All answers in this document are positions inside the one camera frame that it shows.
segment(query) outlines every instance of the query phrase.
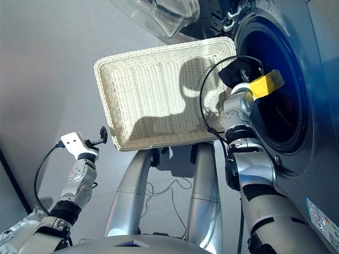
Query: washing machine drum opening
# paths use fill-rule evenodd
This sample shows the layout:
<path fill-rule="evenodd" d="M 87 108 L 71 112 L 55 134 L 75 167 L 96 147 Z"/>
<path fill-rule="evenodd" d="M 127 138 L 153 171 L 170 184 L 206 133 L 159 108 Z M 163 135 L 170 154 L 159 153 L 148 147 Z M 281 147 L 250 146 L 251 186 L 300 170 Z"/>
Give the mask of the washing machine drum opening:
<path fill-rule="evenodd" d="M 240 55 L 258 58 L 266 73 L 280 71 L 285 85 L 258 99 L 253 124 L 266 143 L 282 152 L 296 151 L 305 137 L 307 103 L 305 83 L 297 58 L 273 25 L 252 23 L 237 44 Z"/>

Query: black cable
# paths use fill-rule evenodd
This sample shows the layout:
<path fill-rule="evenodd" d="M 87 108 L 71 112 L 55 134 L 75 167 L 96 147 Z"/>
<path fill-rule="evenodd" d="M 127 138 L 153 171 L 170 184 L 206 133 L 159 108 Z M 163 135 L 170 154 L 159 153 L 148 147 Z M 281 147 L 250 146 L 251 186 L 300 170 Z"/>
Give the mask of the black cable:
<path fill-rule="evenodd" d="M 201 113 L 201 116 L 202 116 L 202 119 L 207 127 L 207 130 L 212 133 L 213 135 L 215 135 L 218 140 L 220 141 L 221 143 L 221 146 L 222 146 L 222 150 L 224 152 L 224 156 L 225 156 L 225 159 L 227 157 L 227 150 L 226 150 L 226 147 L 225 147 L 225 144 L 226 143 L 226 140 L 224 138 L 222 138 L 220 135 L 219 135 L 219 132 L 212 128 L 206 118 L 205 118 L 205 115 L 203 113 L 203 108 L 202 108 L 202 92 L 203 92 L 203 88 L 206 84 L 206 81 L 207 81 L 207 78 L 209 77 L 209 75 L 211 74 L 211 72 L 221 63 L 225 62 L 225 61 L 228 61 L 228 60 L 232 60 L 232 59 L 235 59 L 235 58 L 246 58 L 246 59 L 252 59 L 254 61 L 256 61 L 258 64 L 259 64 L 259 71 L 262 75 L 264 75 L 264 67 L 263 67 L 263 64 L 262 62 L 255 58 L 255 57 L 250 57 L 250 56 L 232 56 L 232 57 L 227 57 L 223 60 L 220 60 L 219 62 L 217 62 L 215 65 L 212 66 L 212 68 L 208 71 L 208 73 L 206 74 L 205 76 L 205 79 L 203 80 L 202 82 L 202 85 L 201 85 L 201 88 L 200 88 L 200 95 L 199 95 L 199 106 L 200 106 L 200 113 Z M 241 216 L 240 216 L 240 230 L 239 230 L 239 242 L 238 242 L 238 254 L 241 254 L 241 251 L 242 251 L 242 244 L 243 244 L 243 234 L 244 234 L 244 211 L 243 211 L 243 204 L 241 203 Z"/>
<path fill-rule="evenodd" d="M 39 197 L 38 197 L 38 192 L 37 192 L 37 180 L 38 180 L 38 175 L 41 169 L 42 164 L 44 163 L 44 161 L 48 158 L 48 156 L 50 156 L 50 154 L 56 149 L 56 148 L 63 148 L 65 147 L 64 144 L 62 143 L 62 141 L 59 141 L 54 147 L 52 147 L 51 150 L 49 150 L 49 152 L 42 158 L 37 171 L 35 172 L 35 177 L 34 177 L 34 183 L 33 183 L 33 190 L 34 190 L 34 197 L 35 200 L 37 201 L 38 205 L 40 206 L 40 208 L 46 213 L 46 215 L 49 214 L 48 210 L 44 207 L 44 205 L 41 203 Z M 68 242 L 69 242 L 69 246 L 73 246 L 73 242 L 72 239 L 69 237 L 68 238 Z"/>
<path fill-rule="evenodd" d="M 238 254 L 242 253 L 243 235 L 244 235 L 244 211 L 243 211 L 243 202 L 241 202 L 241 217 L 240 217 L 240 229 L 239 229 L 238 252 L 237 252 Z"/>
<path fill-rule="evenodd" d="M 38 180 L 38 175 L 41 169 L 42 164 L 44 163 L 44 161 L 48 158 L 48 156 L 57 148 L 57 145 L 55 145 L 54 147 L 52 147 L 51 150 L 49 150 L 49 152 L 44 156 L 44 158 L 41 160 L 37 172 L 35 172 L 35 177 L 34 177 L 34 185 L 33 185 L 33 190 L 34 190 L 34 197 L 35 200 L 37 201 L 38 205 L 40 206 L 40 208 L 48 215 L 49 212 L 48 210 L 44 207 L 44 205 L 40 202 L 40 199 L 38 197 L 38 192 L 37 192 L 37 180 Z"/>
<path fill-rule="evenodd" d="M 175 203 L 174 203 L 174 193 L 173 193 L 173 188 L 172 188 L 171 186 L 172 186 L 175 182 L 177 182 L 177 183 L 180 185 L 180 187 L 182 187 L 183 189 L 190 189 L 190 188 L 192 188 L 192 184 L 191 184 L 191 182 L 188 181 L 186 178 L 184 178 L 184 177 L 181 177 L 181 178 L 184 179 L 186 182 L 188 182 L 188 183 L 190 184 L 190 186 L 189 186 L 189 187 L 184 187 L 184 186 L 176 179 L 176 180 L 172 181 L 171 184 L 170 184 L 167 188 L 165 188 L 164 190 L 162 190 L 161 192 L 154 192 L 154 186 L 153 186 L 153 184 L 150 183 L 150 182 L 147 182 L 147 183 L 151 186 L 151 191 L 149 191 L 149 190 L 146 188 L 146 195 L 148 195 L 149 197 L 147 198 L 146 203 L 145 203 L 145 212 L 144 212 L 144 214 L 143 214 L 141 217 L 145 216 L 145 214 L 147 213 L 147 210 L 148 210 L 148 202 L 152 199 L 152 197 L 162 195 L 162 194 L 168 192 L 169 190 L 171 190 L 172 204 L 173 204 L 173 207 L 174 207 L 174 211 L 175 211 L 177 217 L 179 218 L 181 224 L 182 224 L 183 227 L 185 228 L 184 234 L 180 237 L 181 239 L 183 239 L 183 238 L 185 237 L 185 235 L 186 235 L 187 228 L 186 228 L 185 223 L 184 223 L 183 220 L 181 219 L 181 217 L 180 217 L 180 215 L 179 215 L 179 212 L 178 212 L 177 209 L 176 209 L 176 206 L 175 206 Z"/>
<path fill-rule="evenodd" d="M 223 139 L 220 135 L 219 135 L 219 132 L 212 128 L 206 118 L 205 118 L 205 115 L 203 113 L 203 108 L 202 108 L 202 92 L 203 92 L 203 88 L 206 84 L 206 81 L 207 81 L 207 78 L 209 77 L 209 75 L 211 74 L 211 72 L 219 65 L 219 64 L 222 64 L 223 62 L 225 61 L 228 61 L 228 60 L 232 60 L 232 59 L 235 59 L 235 58 L 246 58 L 246 59 L 252 59 L 254 61 L 256 61 L 258 64 L 259 64 L 259 70 L 261 72 L 262 75 L 264 75 L 264 67 L 263 67 L 263 64 L 261 63 L 261 61 L 255 57 L 250 57 L 250 56 L 232 56 L 232 57 L 227 57 L 219 62 L 217 62 L 215 65 L 212 66 L 212 68 L 208 71 L 208 73 L 206 74 L 205 76 L 205 79 L 203 80 L 202 82 L 202 85 L 201 85 L 201 88 L 200 88 L 200 95 L 199 95 L 199 105 L 200 105 L 200 113 L 201 113 L 201 116 L 202 116 L 202 119 L 207 127 L 207 130 L 209 132 L 211 132 L 213 135 L 215 135 L 219 140 L 221 139 L 223 142 L 226 142 L 225 139 Z"/>

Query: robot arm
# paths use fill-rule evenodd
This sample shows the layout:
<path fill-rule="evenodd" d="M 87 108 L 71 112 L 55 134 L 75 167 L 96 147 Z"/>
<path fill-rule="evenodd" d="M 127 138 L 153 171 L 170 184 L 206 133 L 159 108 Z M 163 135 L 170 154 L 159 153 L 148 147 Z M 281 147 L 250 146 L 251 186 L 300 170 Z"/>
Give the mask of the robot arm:
<path fill-rule="evenodd" d="M 329 253 L 292 202 L 275 190 L 273 161 L 249 118 L 252 105 L 250 92 L 236 93 L 225 101 L 221 119 L 228 143 L 226 181 L 240 192 L 250 252 Z"/>
<path fill-rule="evenodd" d="M 61 198 L 26 240 L 19 254 L 51 253 L 67 247 L 72 227 L 92 196 L 96 179 L 95 161 L 99 157 L 99 149 L 94 145 L 106 143 L 106 129 L 101 129 L 101 139 L 95 142 L 84 140 L 79 132 L 62 136 L 61 140 L 76 161 L 68 174 Z"/>

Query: metal bracket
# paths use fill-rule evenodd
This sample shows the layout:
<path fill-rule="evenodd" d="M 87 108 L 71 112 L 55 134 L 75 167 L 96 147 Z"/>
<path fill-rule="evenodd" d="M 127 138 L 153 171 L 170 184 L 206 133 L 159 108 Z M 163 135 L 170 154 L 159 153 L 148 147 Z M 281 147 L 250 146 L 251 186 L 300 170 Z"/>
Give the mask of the metal bracket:
<path fill-rule="evenodd" d="M 232 156 L 237 166 L 240 189 L 249 184 L 274 186 L 274 165 L 265 152 L 241 152 Z"/>
<path fill-rule="evenodd" d="M 235 17 L 238 16 L 241 11 L 242 11 L 242 7 L 241 5 L 239 5 L 236 13 L 234 14 L 231 14 L 231 12 L 227 13 L 227 19 L 232 20 L 232 23 L 230 25 L 224 25 L 224 27 L 222 28 L 224 32 L 229 32 L 233 28 L 233 26 L 235 25 Z"/>
<path fill-rule="evenodd" d="M 64 219 L 57 218 L 54 216 L 46 216 L 42 219 L 36 233 L 43 233 L 52 235 L 54 237 L 68 239 L 70 231 L 72 230 L 72 224 L 65 221 Z"/>
<path fill-rule="evenodd" d="M 235 140 L 230 143 L 227 148 L 229 155 L 234 152 L 254 152 L 263 150 L 264 148 L 260 144 L 260 141 L 254 138 L 243 138 Z"/>
<path fill-rule="evenodd" d="M 95 156 L 95 159 L 98 159 L 98 151 L 89 148 L 81 136 L 80 132 L 75 131 L 61 137 L 62 142 L 64 143 L 67 151 L 69 151 L 75 159 L 77 160 L 81 153 L 91 153 Z"/>

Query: white wicker basket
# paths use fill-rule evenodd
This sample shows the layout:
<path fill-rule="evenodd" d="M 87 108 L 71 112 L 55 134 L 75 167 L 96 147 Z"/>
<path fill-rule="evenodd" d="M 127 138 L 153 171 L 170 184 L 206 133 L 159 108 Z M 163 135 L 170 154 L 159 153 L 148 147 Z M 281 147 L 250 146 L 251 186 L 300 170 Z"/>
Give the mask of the white wicker basket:
<path fill-rule="evenodd" d="M 94 66 L 113 142 L 121 151 L 214 140 L 204 125 L 199 91 L 210 68 L 236 54 L 229 38 L 213 38 L 151 48 L 100 59 Z M 230 89 L 218 72 L 208 78 L 203 108 L 208 123 L 221 130 L 219 110 Z"/>

